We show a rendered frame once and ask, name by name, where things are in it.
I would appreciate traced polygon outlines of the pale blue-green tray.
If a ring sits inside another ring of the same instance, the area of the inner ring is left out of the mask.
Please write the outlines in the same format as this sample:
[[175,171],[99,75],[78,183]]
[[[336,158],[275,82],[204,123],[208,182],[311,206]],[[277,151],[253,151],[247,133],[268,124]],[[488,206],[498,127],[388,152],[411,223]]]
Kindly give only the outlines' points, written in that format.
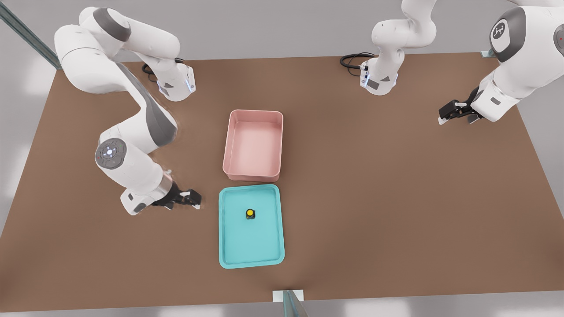
[[[256,211],[246,219],[247,209]],[[218,258],[225,269],[277,265],[285,257],[282,207],[274,184],[224,188],[218,197]]]

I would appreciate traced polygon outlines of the pink plastic box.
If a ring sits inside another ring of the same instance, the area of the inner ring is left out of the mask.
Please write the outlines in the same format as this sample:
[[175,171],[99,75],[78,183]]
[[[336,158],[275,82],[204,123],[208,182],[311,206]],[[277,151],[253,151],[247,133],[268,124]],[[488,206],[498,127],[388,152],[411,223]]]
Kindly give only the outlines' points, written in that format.
[[279,179],[284,117],[279,111],[234,110],[230,114],[223,171],[233,181]]

